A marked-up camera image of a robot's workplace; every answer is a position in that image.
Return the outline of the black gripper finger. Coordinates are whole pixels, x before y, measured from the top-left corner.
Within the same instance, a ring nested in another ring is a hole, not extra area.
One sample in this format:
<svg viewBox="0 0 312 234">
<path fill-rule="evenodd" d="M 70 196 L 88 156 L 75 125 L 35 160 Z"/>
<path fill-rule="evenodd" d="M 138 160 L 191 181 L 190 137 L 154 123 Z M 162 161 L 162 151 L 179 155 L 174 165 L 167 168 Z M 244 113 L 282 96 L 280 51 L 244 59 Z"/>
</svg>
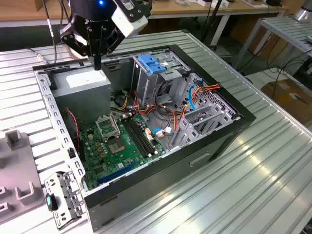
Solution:
<svg viewBox="0 0 312 234">
<path fill-rule="evenodd" d="M 95 25 L 80 16 L 71 16 L 69 23 L 59 30 L 60 39 L 81 56 L 87 56 L 94 70 L 98 70 L 98 42 Z"/>
<path fill-rule="evenodd" d="M 116 25 L 100 25 L 98 28 L 97 70 L 101 70 L 101 58 L 112 53 L 125 39 Z"/>
</svg>

